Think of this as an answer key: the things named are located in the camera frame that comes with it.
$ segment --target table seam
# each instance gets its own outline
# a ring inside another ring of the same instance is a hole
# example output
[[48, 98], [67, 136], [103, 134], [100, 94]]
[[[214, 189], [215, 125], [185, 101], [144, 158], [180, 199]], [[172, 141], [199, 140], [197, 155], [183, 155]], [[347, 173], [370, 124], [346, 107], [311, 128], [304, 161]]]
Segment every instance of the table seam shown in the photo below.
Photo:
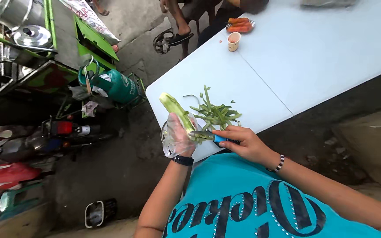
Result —
[[267, 87], [272, 91], [272, 93], [277, 97], [277, 99], [283, 104], [283, 106], [286, 107], [286, 109], [290, 112], [290, 114], [292, 114], [292, 116], [294, 116], [293, 112], [288, 108], [288, 106], [286, 106], [286, 104], [280, 99], [280, 97], [278, 97], [278, 95], [270, 88], [270, 86], [264, 81], [264, 79], [262, 79], [262, 77], [257, 73], [257, 71], [246, 61], [246, 59], [241, 55], [241, 53], [239, 52], [239, 50], [237, 51], [237, 53], [242, 57], [242, 59], [249, 65], [249, 67], [251, 67], [251, 69], [257, 74], [257, 76], [262, 80], [262, 82], [264, 82]]

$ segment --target concrete wall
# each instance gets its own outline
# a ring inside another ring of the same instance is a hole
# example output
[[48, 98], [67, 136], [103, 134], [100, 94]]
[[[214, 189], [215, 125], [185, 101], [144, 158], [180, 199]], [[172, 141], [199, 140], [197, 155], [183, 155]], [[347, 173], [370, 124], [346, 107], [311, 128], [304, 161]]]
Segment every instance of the concrete wall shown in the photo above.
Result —
[[333, 131], [358, 164], [381, 184], [381, 112], [341, 123]]
[[119, 220], [97, 229], [83, 229], [48, 236], [48, 238], [132, 238], [137, 218]]

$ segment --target paper cup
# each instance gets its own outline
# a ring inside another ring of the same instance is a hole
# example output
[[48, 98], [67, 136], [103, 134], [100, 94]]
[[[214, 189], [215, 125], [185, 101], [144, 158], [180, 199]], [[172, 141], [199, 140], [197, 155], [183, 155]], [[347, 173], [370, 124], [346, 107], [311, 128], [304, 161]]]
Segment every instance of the paper cup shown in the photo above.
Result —
[[227, 37], [227, 41], [229, 42], [229, 51], [233, 52], [237, 50], [239, 46], [239, 40], [241, 39], [241, 34], [239, 32], [233, 32]]

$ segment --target teal t-shirt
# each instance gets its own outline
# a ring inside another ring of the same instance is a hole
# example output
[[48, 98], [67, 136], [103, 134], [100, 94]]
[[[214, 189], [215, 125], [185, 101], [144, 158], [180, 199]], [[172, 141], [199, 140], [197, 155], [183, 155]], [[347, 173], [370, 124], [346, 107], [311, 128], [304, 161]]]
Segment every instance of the teal t-shirt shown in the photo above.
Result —
[[190, 178], [164, 238], [381, 237], [234, 153], [210, 156]]

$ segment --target wristwatch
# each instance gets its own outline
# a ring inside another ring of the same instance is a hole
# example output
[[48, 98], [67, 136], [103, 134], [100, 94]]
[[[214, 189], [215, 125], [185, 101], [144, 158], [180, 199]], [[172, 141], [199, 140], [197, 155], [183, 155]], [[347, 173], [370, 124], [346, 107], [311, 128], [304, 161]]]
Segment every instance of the wristwatch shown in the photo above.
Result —
[[174, 158], [172, 158], [172, 161], [185, 166], [193, 165], [193, 159], [191, 157], [185, 157], [181, 155], [176, 155]]

